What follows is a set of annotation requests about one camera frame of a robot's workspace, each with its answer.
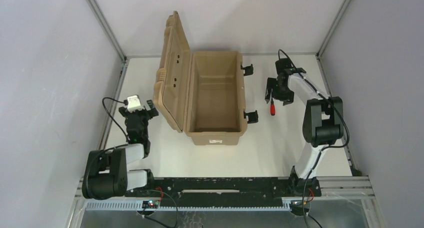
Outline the red handled black screwdriver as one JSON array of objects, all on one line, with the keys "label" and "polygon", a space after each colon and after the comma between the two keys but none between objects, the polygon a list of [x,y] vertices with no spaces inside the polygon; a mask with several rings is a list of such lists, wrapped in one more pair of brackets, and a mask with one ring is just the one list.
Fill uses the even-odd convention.
[{"label": "red handled black screwdriver", "polygon": [[271,116],[276,115],[276,109],[275,109],[275,104],[273,99],[270,100],[270,114]]}]

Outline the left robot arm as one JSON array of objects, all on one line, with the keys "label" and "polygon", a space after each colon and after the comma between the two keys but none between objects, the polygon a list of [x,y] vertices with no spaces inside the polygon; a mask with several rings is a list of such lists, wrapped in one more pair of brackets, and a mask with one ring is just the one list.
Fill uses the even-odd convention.
[{"label": "left robot arm", "polygon": [[149,120],[159,113],[152,100],[147,100],[146,109],[138,96],[128,97],[123,104],[118,111],[124,118],[126,142],[89,153],[81,188],[84,198],[104,200],[152,185],[154,177],[149,169],[131,170],[128,165],[150,154]]}]

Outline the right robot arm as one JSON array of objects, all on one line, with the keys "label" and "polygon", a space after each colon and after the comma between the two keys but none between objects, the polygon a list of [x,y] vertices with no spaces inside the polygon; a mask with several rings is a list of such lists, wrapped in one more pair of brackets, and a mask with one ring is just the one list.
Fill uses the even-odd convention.
[{"label": "right robot arm", "polygon": [[334,148],[344,136],[343,101],[318,89],[307,78],[302,68],[297,68],[290,58],[275,62],[277,77],[268,78],[265,101],[270,104],[270,114],[275,115],[274,101],[288,105],[298,97],[305,105],[302,135],[305,146],[288,179],[292,193],[308,191],[317,186],[316,168],[325,152]]}]

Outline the tan plastic storage bin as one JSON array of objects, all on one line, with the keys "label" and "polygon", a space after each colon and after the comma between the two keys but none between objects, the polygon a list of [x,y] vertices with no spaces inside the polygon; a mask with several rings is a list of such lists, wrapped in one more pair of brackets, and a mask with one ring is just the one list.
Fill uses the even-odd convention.
[{"label": "tan plastic storage bin", "polygon": [[237,145],[257,111],[246,111],[246,76],[238,51],[192,51],[177,11],[167,19],[153,103],[169,126],[195,145]]}]

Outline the left electronics board with leds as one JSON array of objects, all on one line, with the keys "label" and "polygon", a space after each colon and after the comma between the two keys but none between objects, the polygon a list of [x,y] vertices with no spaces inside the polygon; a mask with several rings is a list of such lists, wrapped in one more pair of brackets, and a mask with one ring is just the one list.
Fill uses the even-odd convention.
[{"label": "left electronics board with leds", "polygon": [[160,205],[159,200],[144,200],[142,202],[142,209],[157,209]]}]

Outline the right electronics board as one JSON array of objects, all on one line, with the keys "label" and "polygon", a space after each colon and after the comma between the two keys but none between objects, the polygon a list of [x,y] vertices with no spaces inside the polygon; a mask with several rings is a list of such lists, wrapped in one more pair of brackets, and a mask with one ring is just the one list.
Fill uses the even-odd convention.
[{"label": "right electronics board", "polygon": [[290,212],[295,216],[307,215],[310,210],[301,200],[291,202],[289,207]]}]

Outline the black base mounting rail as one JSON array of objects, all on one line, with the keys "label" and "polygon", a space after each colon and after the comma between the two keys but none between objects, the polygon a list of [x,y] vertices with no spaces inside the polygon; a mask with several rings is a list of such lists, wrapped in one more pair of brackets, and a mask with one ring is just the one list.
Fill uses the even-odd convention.
[{"label": "black base mounting rail", "polygon": [[154,178],[150,187],[127,191],[126,197],[161,198],[168,205],[277,205],[284,199],[310,201],[321,185],[292,193],[287,177]]}]

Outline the aluminium frame left rail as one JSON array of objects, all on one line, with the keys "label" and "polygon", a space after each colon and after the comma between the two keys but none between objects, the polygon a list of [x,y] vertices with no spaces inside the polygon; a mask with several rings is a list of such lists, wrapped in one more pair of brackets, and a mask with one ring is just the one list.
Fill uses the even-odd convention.
[{"label": "aluminium frame left rail", "polygon": [[102,68],[100,73],[110,73],[110,82],[107,87],[107,93],[111,97],[116,98],[120,93],[123,85],[123,80],[127,70],[127,57],[123,52],[118,40],[107,21],[97,0],[86,0],[88,7],[93,13],[96,22],[102,31],[102,37],[106,39],[106,47],[110,50],[108,53],[102,51],[100,60],[107,62],[109,68]]}]

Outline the aluminium frame rail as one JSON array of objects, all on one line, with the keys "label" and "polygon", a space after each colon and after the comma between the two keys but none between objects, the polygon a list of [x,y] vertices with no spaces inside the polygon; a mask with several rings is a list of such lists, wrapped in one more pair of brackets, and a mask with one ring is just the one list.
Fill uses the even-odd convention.
[{"label": "aluminium frame rail", "polygon": [[106,47],[110,50],[108,53],[102,51],[100,60],[107,62],[109,68],[102,68],[100,73],[110,73],[110,82],[107,87],[107,93],[111,97],[116,98],[120,93],[123,85],[123,80],[127,70],[127,57],[123,52],[118,40],[107,21],[97,0],[86,0],[88,7],[93,13],[96,22],[102,31],[102,37],[106,39]]},{"label": "aluminium frame rail", "polygon": [[345,12],[347,11],[350,3],[352,0],[343,0],[341,6],[339,7],[336,16],[334,18],[334,20],[331,23],[331,26],[328,30],[328,32],[326,33],[323,42],[321,43],[317,53],[316,53],[316,58],[318,60],[320,60],[334,34],[334,32],[336,31],[336,28],[338,27],[339,23],[341,22]]}]

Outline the aluminium frame right rail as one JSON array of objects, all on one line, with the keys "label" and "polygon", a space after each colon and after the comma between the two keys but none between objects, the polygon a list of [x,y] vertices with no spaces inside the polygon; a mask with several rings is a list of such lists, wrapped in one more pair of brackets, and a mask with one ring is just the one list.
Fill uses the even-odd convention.
[{"label": "aluminium frame right rail", "polygon": [[336,28],[338,27],[339,23],[341,22],[345,12],[347,11],[350,3],[352,0],[343,0],[341,6],[339,7],[336,16],[334,18],[334,20],[331,23],[331,26],[328,30],[328,32],[326,33],[323,42],[321,43],[317,53],[316,53],[316,58],[318,60],[320,60],[334,34],[334,32],[336,31]]}]

